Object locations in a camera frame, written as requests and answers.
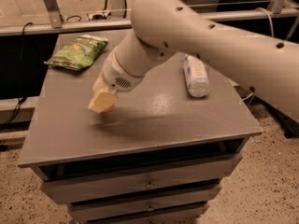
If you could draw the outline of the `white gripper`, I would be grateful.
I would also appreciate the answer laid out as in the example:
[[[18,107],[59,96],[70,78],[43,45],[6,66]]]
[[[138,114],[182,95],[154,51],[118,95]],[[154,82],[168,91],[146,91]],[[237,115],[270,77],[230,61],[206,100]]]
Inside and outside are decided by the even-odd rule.
[[[109,110],[119,100],[116,95],[106,91],[99,91],[103,87],[107,85],[109,88],[117,91],[129,92],[143,80],[143,77],[135,77],[125,71],[117,60],[116,54],[117,48],[114,48],[104,62],[102,73],[99,74],[93,84],[93,92],[96,92],[96,94],[91,99],[88,108],[96,113]]]

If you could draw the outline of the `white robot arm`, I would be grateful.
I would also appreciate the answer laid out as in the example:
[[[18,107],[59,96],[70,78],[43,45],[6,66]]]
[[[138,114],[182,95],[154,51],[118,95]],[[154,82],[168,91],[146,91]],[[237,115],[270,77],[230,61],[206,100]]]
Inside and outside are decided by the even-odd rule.
[[[132,29],[106,58],[89,108],[112,107],[174,52],[202,61],[299,121],[299,45],[210,21],[180,0],[136,0]]]

